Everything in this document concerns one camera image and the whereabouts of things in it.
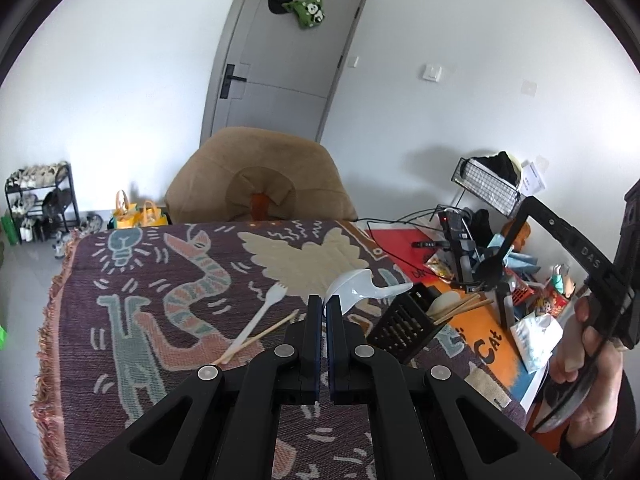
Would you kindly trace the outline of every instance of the white plastic package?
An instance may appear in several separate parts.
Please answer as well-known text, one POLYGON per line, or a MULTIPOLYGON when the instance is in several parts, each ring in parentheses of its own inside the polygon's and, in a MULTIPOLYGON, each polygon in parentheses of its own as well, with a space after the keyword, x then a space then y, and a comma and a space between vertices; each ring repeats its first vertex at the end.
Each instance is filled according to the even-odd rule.
POLYGON ((527 372, 532 374, 545 367, 562 339, 562 327, 551 314, 536 316, 534 312, 511 327, 527 372))

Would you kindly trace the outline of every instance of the brown chair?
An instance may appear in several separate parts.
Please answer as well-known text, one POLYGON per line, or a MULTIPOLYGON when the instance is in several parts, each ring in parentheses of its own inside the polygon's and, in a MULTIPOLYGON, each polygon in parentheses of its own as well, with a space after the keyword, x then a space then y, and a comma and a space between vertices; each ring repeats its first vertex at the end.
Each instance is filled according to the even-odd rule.
POLYGON ((174 223, 355 220, 324 147, 257 128, 224 128, 195 152, 164 197, 174 223))

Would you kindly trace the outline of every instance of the gray door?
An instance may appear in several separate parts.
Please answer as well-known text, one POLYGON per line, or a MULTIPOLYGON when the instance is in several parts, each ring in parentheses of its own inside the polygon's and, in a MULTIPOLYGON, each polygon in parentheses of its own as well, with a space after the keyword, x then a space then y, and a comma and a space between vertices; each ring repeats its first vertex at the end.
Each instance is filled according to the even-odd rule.
POLYGON ((295 14, 273 14, 268 0, 244 0, 218 89, 213 133, 252 126, 316 139, 363 0, 322 3, 324 21, 303 29, 295 14))

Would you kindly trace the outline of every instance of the round metal pin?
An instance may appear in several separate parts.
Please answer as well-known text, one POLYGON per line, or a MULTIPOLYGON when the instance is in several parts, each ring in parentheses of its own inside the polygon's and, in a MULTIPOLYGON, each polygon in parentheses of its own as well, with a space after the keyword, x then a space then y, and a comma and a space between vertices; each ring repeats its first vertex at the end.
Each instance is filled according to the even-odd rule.
POLYGON ((451 377, 451 370, 443 365, 435 365, 431 369, 431 377, 439 381, 446 381, 451 377))
POLYGON ((278 345, 273 351, 278 357, 291 357, 296 351, 291 345, 278 345))
POLYGON ((210 381, 218 376, 218 369, 215 366, 207 365, 198 370, 198 377, 203 381, 210 381))
POLYGON ((358 345, 356 346, 356 349, 354 350, 355 354, 358 357, 371 357, 373 355, 373 352, 375 352, 375 350, 373 349, 373 346, 369 346, 369 345, 358 345))

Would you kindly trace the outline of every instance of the panda bag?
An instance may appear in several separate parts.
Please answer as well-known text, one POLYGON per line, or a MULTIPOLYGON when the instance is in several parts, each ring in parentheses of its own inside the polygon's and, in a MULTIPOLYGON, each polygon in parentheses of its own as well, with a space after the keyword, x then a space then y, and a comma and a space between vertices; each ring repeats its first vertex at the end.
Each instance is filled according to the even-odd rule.
POLYGON ((322 0, 293 0, 282 6, 296 13, 301 28, 317 27, 324 20, 322 0))

